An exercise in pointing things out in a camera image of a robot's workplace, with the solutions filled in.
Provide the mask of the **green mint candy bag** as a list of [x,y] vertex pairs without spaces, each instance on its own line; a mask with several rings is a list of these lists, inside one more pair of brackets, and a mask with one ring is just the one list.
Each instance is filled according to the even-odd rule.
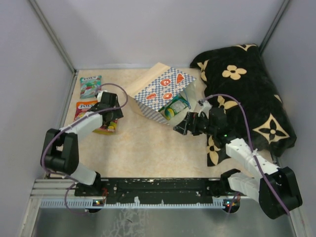
[[102,76],[81,77],[80,78],[80,99],[91,98],[99,90]]

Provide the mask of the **orange fruits candy bag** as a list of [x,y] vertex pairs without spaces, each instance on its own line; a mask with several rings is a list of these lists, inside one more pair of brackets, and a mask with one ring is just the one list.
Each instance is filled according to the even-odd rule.
[[80,101],[76,103],[76,112],[74,116],[74,121],[82,118],[85,113],[91,109],[98,101],[92,100],[92,101]]

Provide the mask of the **checkered paper bag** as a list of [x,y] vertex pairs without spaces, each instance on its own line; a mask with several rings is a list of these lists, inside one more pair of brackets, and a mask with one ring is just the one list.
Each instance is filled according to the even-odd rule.
[[[171,126],[178,125],[187,112],[193,112],[197,105],[196,78],[173,67],[156,63],[147,72],[125,89],[134,111],[144,117]],[[159,110],[177,95],[183,96],[191,105],[171,120]]]

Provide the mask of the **green lemon candy bag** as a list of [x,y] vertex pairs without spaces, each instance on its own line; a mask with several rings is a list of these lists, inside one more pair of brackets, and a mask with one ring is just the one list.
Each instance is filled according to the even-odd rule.
[[177,114],[182,112],[185,108],[191,108],[190,103],[181,95],[177,95],[166,106],[162,107],[159,112],[167,120],[171,120]]

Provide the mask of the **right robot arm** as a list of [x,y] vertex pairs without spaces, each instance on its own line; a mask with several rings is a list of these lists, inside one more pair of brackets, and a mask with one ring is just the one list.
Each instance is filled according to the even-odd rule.
[[234,129],[228,125],[222,109],[211,108],[207,115],[204,112],[187,112],[173,129],[182,135],[208,135],[216,148],[224,148],[227,156],[238,161],[252,174],[249,177],[237,169],[222,174],[220,188],[224,194],[230,196],[239,192],[246,195],[258,202],[271,219],[303,204],[294,171],[270,163],[250,148],[244,139],[238,138]]

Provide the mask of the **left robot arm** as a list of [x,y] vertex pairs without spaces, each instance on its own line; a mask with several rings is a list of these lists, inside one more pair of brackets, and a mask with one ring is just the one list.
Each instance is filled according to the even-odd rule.
[[40,164],[47,172],[66,175],[85,185],[92,196],[99,195],[103,184],[97,181],[97,172],[79,161],[79,142],[101,126],[123,117],[118,96],[102,91],[97,103],[68,126],[46,132]]

